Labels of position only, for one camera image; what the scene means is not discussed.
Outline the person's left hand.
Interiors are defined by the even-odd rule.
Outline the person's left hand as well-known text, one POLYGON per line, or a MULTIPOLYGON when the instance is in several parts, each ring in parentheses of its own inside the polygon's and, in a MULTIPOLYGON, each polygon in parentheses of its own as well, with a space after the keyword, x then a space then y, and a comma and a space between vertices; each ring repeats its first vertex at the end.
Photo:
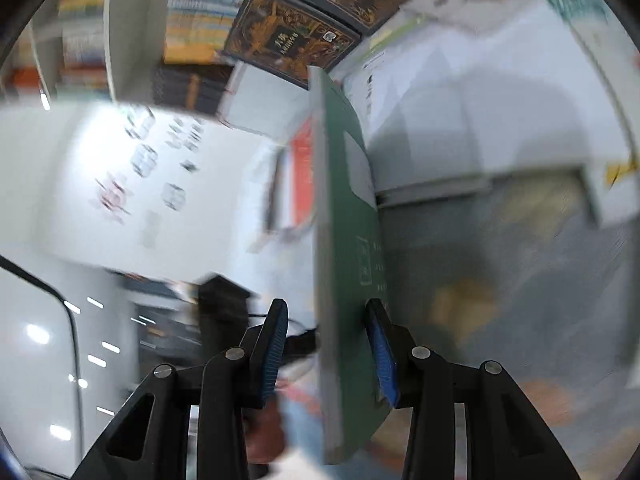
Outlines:
POLYGON ((248 410, 245 423, 247 461, 267 465, 286 449, 283 416, 277 396, 272 396, 260 410, 248 410))

